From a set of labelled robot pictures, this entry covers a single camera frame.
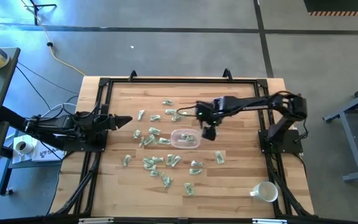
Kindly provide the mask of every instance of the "black metal frame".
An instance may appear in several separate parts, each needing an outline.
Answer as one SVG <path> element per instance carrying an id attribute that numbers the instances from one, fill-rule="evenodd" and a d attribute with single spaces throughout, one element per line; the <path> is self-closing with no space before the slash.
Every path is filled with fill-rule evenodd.
<path id="1" fill-rule="evenodd" d="M 223 77 L 217 79 L 207 79 L 207 78 L 135 78 L 135 71 L 132 71 L 130 78 L 100 78 L 98 93 L 96 96 L 96 106 L 100 107 L 100 112 L 106 110 L 108 111 L 109 102 L 111 100 L 112 88 L 114 83 L 243 83 L 243 84 L 251 84 L 254 86 L 255 96 L 261 96 L 260 91 L 263 92 L 263 95 L 269 95 L 269 87 L 267 85 L 266 79 L 233 79 L 231 74 L 228 75 L 225 70 Z M 102 92 L 103 88 L 107 86 L 107 96 L 105 104 L 101 104 Z M 269 124 L 274 124 L 274 118 L 272 110 L 267 111 Z M 262 110 L 258 110 L 259 116 L 259 124 L 260 130 L 266 130 L 264 114 Z M 32 217 L 32 218 L 16 218 L 11 220 L 0 220 L 0 223 L 78 223 L 81 218 L 91 218 L 91 210 L 94 199 L 94 191 L 96 188 L 96 180 L 98 176 L 99 163 L 101 159 L 101 152 L 95 152 L 95 157 L 93 161 L 93 165 L 90 169 L 88 169 L 92 152 L 85 152 L 85 158 L 83 162 L 83 167 L 81 171 L 80 184 L 78 188 L 75 190 L 74 194 L 70 197 L 69 201 L 67 201 L 64 206 L 57 211 L 56 213 L 52 213 L 47 215 L 46 217 Z M 287 186 L 285 180 L 284 167 L 282 162 L 282 157 L 280 153 L 274 153 L 277 157 L 277 171 L 273 166 L 272 153 L 264 153 L 266 165 L 267 165 L 267 173 L 268 179 L 271 182 L 279 181 L 279 185 Z M 81 212 L 81 202 L 83 191 L 86 185 L 90 182 L 90 188 L 88 192 L 88 199 L 86 203 L 86 208 L 83 212 Z M 325 218 L 318 218 L 315 215 L 309 215 L 306 211 L 302 209 L 302 207 L 295 208 L 295 211 L 299 214 L 299 216 L 292 215 L 292 206 L 291 204 L 297 203 L 296 199 L 290 192 L 287 187 L 282 188 L 283 199 L 284 199 L 284 209 L 285 214 L 281 211 L 278 201 L 274 201 L 272 203 L 274 217 L 271 219 L 277 220 L 287 220 L 287 223 L 305 223 L 305 224 L 313 224 L 313 223 L 332 223 L 332 224 L 353 224 L 356 222 L 344 221 L 344 220 L 332 220 Z M 72 206 L 74 206 L 73 214 L 68 214 L 71 210 Z M 157 222 L 172 222 L 177 224 L 187 224 L 187 223 L 252 223 L 255 220 L 252 218 L 150 218 L 150 217 L 111 217 L 107 218 L 110 221 L 114 221 L 114 223 L 157 223 Z"/>
<path id="2" fill-rule="evenodd" d="M 251 84 L 254 86 L 255 96 L 260 96 L 261 89 L 262 89 L 264 95 L 269 94 L 269 87 L 267 85 L 266 79 L 238 79 L 238 80 L 235 80 L 235 79 L 233 79 L 232 74 L 228 68 L 226 68 L 223 72 L 223 77 L 227 78 L 227 79 L 222 79 L 222 78 L 217 78 L 217 79 L 177 78 L 177 79 L 175 79 L 175 78 L 147 78 L 147 77 L 135 78 L 135 77 L 137 77 L 136 71 L 132 71 L 129 78 L 125 78 L 125 77 L 123 77 L 123 78 L 100 78 L 98 93 L 96 95 L 96 107 L 99 108 L 100 103 L 101 103 L 103 87 L 107 85 L 108 92 L 107 92 L 107 96 L 106 96 L 106 101 L 105 101 L 105 104 L 101 105 L 101 110 L 102 111 L 108 110 L 114 83 L 128 83 L 128 82 L 130 82 L 130 83 L 243 83 L 243 84 Z M 259 114 L 260 129 L 266 130 L 264 114 L 263 114 L 262 110 L 258 110 L 258 114 Z M 268 110 L 268 120 L 269 120 L 270 125 L 274 124 L 273 113 L 271 110 Z M 275 155 L 277 157 L 278 176 L 283 180 L 283 182 L 285 184 L 287 184 L 286 180 L 285 180 L 285 174 L 284 174 L 284 168 L 283 168 L 283 162 L 282 162 L 281 155 L 280 155 L 280 153 L 276 153 Z M 75 202 L 73 213 L 74 214 L 86 214 L 86 215 L 89 215 L 89 217 L 90 217 L 92 203 L 93 203 L 93 197 L 94 197 L 94 191 L 95 191 L 95 187 L 96 187 L 96 179 L 97 179 L 97 175 L 98 175 L 98 166 L 99 166 L 100 157 L 101 157 L 101 153 L 97 152 L 95 155 L 95 161 L 97 161 L 97 164 L 95 164 L 95 161 L 94 161 L 93 167 L 90 170 L 88 170 L 88 166 L 89 166 L 90 158 L 91 158 L 91 152 L 85 152 L 83 167 L 82 167 L 82 171 L 81 171 L 81 175 L 80 175 L 79 187 L 75 191 L 73 196 L 69 199 L 69 201 L 56 214 L 68 213 L 71 209 L 71 205 L 74 204 L 73 198 L 75 198 L 76 202 Z M 266 159 L 267 165 L 272 163 L 272 156 L 270 153 L 265 153 L 265 159 Z M 90 178 L 92 178 L 92 181 L 91 181 L 91 187 L 89 188 L 87 206 L 86 206 L 84 212 L 81 213 L 80 210 L 81 210 L 83 189 L 89 182 Z M 270 173 L 269 168 L 268 168 L 268 179 L 271 182 L 275 182 L 273 174 Z M 291 215 L 292 210 L 291 210 L 289 200 L 287 199 L 287 196 L 285 194 L 283 195 L 283 198 L 284 198 L 284 202 L 285 202 L 285 213 Z M 274 211 L 275 217 L 283 214 L 280 211 L 277 201 L 273 202 L 273 211 Z M 158 220 L 167 220 L 167 219 L 166 218 L 157 218 L 156 220 L 158 221 Z M 193 218 L 192 220 L 194 220 L 195 222 L 199 221 L 197 218 Z M 244 222 L 244 221 L 249 221 L 250 219 L 249 218 L 227 219 L 227 222 L 231 222 L 233 220 L 237 220 L 239 222 Z"/>
<path id="3" fill-rule="evenodd" d="M 34 8 L 34 24 L 37 26 L 38 25 L 38 20 L 36 18 L 38 11 L 40 11 L 43 7 L 48 7 L 48 6 L 53 6 L 53 7 L 57 7 L 56 4 L 41 4 L 41 5 L 37 5 L 36 3 L 33 2 L 33 0 L 30 0 L 32 6 L 24 6 L 24 7 L 33 7 Z"/>

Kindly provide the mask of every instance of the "black table leg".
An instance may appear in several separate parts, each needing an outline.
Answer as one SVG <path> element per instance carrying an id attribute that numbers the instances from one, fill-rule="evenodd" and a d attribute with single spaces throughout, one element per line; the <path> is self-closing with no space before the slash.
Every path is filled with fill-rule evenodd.
<path id="1" fill-rule="evenodd" d="M 2 173 L 2 179 L 0 183 L 0 195 L 6 196 L 13 194 L 13 190 L 7 189 L 7 185 L 9 183 L 9 179 L 11 178 L 12 169 L 9 168 L 9 164 L 11 163 L 11 158 L 9 157 L 5 164 L 4 172 Z"/>

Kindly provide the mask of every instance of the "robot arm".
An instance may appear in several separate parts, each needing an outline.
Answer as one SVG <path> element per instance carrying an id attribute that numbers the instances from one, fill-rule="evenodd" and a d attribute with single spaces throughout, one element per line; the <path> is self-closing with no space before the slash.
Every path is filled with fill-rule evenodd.
<path id="1" fill-rule="evenodd" d="M 280 91 L 270 96 L 236 98 L 234 96 L 222 96 L 211 103 L 196 102 L 196 117 L 208 127 L 203 128 L 203 137 L 214 141 L 216 137 L 215 127 L 222 123 L 224 117 L 233 116 L 241 111 L 252 110 L 277 110 L 283 118 L 269 127 L 268 140 L 279 141 L 285 131 L 295 122 L 306 119 L 306 100 L 301 96 L 287 91 Z"/>
<path id="2" fill-rule="evenodd" d="M 25 132 L 65 151 L 102 150 L 107 130 L 117 130 L 131 116 L 77 112 L 54 118 L 33 116 L 25 122 Z"/>

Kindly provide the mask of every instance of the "yellow cable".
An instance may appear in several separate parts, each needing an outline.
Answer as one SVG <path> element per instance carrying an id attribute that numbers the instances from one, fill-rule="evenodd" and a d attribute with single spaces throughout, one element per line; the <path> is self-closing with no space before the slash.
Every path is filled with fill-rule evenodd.
<path id="1" fill-rule="evenodd" d="M 27 7 L 27 9 L 29 9 L 29 11 L 33 14 L 33 16 L 38 20 L 38 23 L 41 25 L 42 29 L 45 31 L 45 34 L 47 35 L 48 42 L 51 42 L 50 39 L 49 39 L 48 32 L 47 32 L 47 30 L 45 29 L 44 25 L 42 25 L 42 22 L 40 21 L 40 19 L 32 12 L 32 10 L 30 9 L 30 7 L 29 7 L 28 5 L 26 5 L 23 0 L 21 0 L 21 1 L 23 2 L 24 6 Z M 72 65 L 70 65 L 70 64 L 68 64 L 68 63 L 66 63 L 66 62 L 64 62 L 64 61 L 62 61 L 62 60 L 60 60 L 59 58 L 56 58 L 56 56 L 55 56 L 55 54 L 54 54 L 54 52 L 53 52 L 53 50 L 52 50 L 52 46 L 49 46 L 49 50 L 50 50 L 50 53 L 52 54 L 52 56 L 54 57 L 54 59 L 55 59 L 56 61 L 58 61 L 58 62 L 60 62 L 60 63 L 62 63 L 62 64 L 64 64 L 64 65 L 66 65 L 67 67 L 70 67 L 70 68 L 76 70 L 76 71 L 79 72 L 81 75 L 86 76 L 85 73 L 83 73 L 83 72 L 82 72 L 81 70 L 79 70 L 78 68 L 76 68 L 76 67 L 74 67 L 74 66 L 72 66 Z"/>

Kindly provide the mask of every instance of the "crumpled dollar bill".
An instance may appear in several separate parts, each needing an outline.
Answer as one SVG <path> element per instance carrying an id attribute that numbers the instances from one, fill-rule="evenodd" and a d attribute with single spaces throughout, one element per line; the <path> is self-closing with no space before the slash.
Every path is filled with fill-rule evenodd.
<path id="1" fill-rule="evenodd" d="M 150 115 L 151 121 L 156 121 L 156 120 L 160 120 L 160 119 L 161 119 L 161 115 Z"/>
<path id="2" fill-rule="evenodd" d="M 152 134 L 159 135 L 161 133 L 161 130 L 158 130 L 157 128 L 150 127 L 149 132 Z"/>
<path id="3" fill-rule="evenodd" d="M 181 157 L 180 156 L 175 156 L 175 158 L 172 160 L 171 162 L 171 166 L 172 167 L 175 167 L 176 164 L 181 160 Z"/>
<path id="4" fill-rule="evenodd" d="M 221 151 L 215 152 L 215 156 L 216 156 L 216 162 L 218 164 L 223 164 L 224 163 L 224 159 L 223 159 L 223 155 L 222 155 Z"/>
<path id="5" fill-rule="evenodd" d="M 179 121 L 179 120 L 181 120 L 182 118 L 185 117 L 184 115 L 187 115 L 187 114 L 188 114 L 187 112 L 182 112 L 182 113 L 180 113 L 180 114 L 175 113 L 175 114 L 172 116 L 171 121 L 172 121 L 172 122 Z"/>
<path id="6" fill-rule="evenodd" d="M 132 156 L 126 155 L 122 166 L 128 166 L 128 162 L 130 161 L 131 158 L 132 158 Z"/>
<path id="7" fill-rule="evenodd" d="M 155 164 L 149 164 L 149 163 L 144 163 L 144 169 L 147 169 L 147 170 L 156 170 L 157 168 L 157 165 Z"/>
<path id="8" fill-rule="evenodd" d="M 182 134 L 178 142 L 195 142 L 195 136 L 192 134 Z"/>
<path id="9" fill-rule="evenodd" d="M 142 147 L 143 142 L 144 142 L 144 136 L 142 136 L 142 138 L 140 139 L 139 147 Z"/>
<path id="10" fill-rule="evenodd" d="M 174 110 L 174 109 L 166 109 L 166 110 L 165 110 L 165 114 L 172 114 L 172 115 L 174 115 L 176 112 L 177 112 L 177 111 Z"/>
<path id="11" fill-rule="evenodd" d="M 165 139 L 165 138 L 160 138 L 158 140 L 158 143 L 160 143 L 160 144 L 171 144 L 171 140 Z"/>
<path id="12" fill-rule="evenodd" d="M 154 140 L 155 140 L 155 137 L 154 137 L 153 134 L 151 134 L 149 137 L 147 137 L 147 139 L 145 139 L 145 140 L 143 141 L 143 144 L 146 146 L 146 145 L 150 144 L 150 142 L 152 142 L 152 141 L 154 141 Z"/>
<path id="13" fill-rule="evenodd" d="M 203 166 L 203 162 L 192 161 L 191 166 Z"/>
<path id="14" fill-rule="evenodd" d="M 152 157 L 152 160 L 153 160 L 153 162 L 154 162 L 154 164 L 156 164 L 156 163 L 158 163 L 158 162 L 163 162 L 164 161 L 164 158 L 163 157 L 160 157 L 160 158 L 158 158 L 158 157 Z"/>
<path id="15" fill-rule="evenodd" d="M 173 157 L 174 157 L 174 155 L 172 155 L 172 154 L 167 155 L 167 161 L 166 161 L 165 165 L 170 166 L 171 162 L 173 160 Z"/>
<path id="16" fill-rule="evenodd" d="M 162 104 L 163 104 L 163 105 L 170 105 L 170 106 L 173 106 L 173 102 L 172 102 L 172 101 L 170 101 L 170 100 L 164 100 L 164 101 L 162 101 Z"/>
<path id="17" fill-rule="evenodd" d="M 149 158 L 143 158 L 143 163 L 148 163 L 148 164 L 154 164 L 154 160 L 153 159 L 149 159 Z"/>
<path id="18" fill-rule="evenodd" d="M 140 131 L 139 130 L 135 130 L 134 132 L 134 139 L 137 139 L 140 136 Z"/>
<path id="19" fill-rule="evenodd" d="M 194 195 L 194 190 L 193 190 L 193 188 L 191 188 L 190 183 L 185 183 L 185 190 L 186 190 L 187 195 L 189 195 L 189 196 Z"/>
<path id="20" fill-rule="evenodd" d="M 152 176 L 152 177 L 157 177 L 159 175 L 160 175 L 160 171 L 157 171 L 157 170 L 150 171 L 150 176 Z"/>
<path id="21" fill-rule="evenodd" d="M 172 184 L 172 178 L 167 177 L 164 173 L 162 173 L 161 178 L 164 182 L 164 187 L 169 188 L 169 186 Z"/>
<path id="22" fill-rule="evenodd" d="M 143 114 L 144 114 L 144 110 L 140 110 L 139 111 L 139 115 L 137 115 L 137 120 L 140 121 L 143 117 Z"/>
<path id="23" fill-rule="evenodd" d="M 197 169 L 191 168 L 191 169 L 189 170 L 189 174 L 191 174 L 191 175 L 196 175 L 196 174 L 199 174 L 199 173 L 202 172 L 202 171 L 203 171 L 202 168 L 197 168 Z"/>

